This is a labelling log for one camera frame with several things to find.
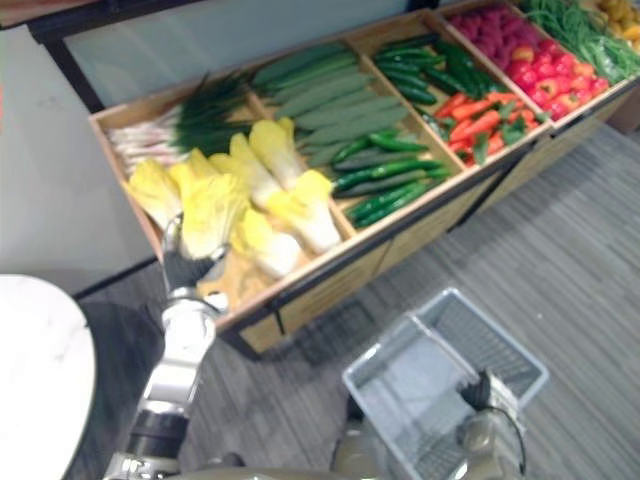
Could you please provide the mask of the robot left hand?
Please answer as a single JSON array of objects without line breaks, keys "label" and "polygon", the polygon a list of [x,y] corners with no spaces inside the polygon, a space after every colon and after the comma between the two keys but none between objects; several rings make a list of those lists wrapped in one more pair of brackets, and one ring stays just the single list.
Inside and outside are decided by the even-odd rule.
[{"label": "robot left hand", "polygon": [[182,230],[183,214],[178,214],[162,234],[163,278],[168,293],[179,288],[195,289],[203,281],[217,281],[224,273],[231,250],[229,243],[223,243],[202,258],[190,258],[183,245]]}]

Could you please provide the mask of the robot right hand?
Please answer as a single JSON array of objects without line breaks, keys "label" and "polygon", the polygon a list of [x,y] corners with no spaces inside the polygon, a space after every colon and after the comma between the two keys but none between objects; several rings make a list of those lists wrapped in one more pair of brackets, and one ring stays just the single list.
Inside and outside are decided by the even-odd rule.
[{"label": "robot right hand", "polygon": [[517,427],[521,426],[518,398],[490,369],[480,371],[476,381],[462,385],[458,391],[475,411],[494,411],[504,415]]}]

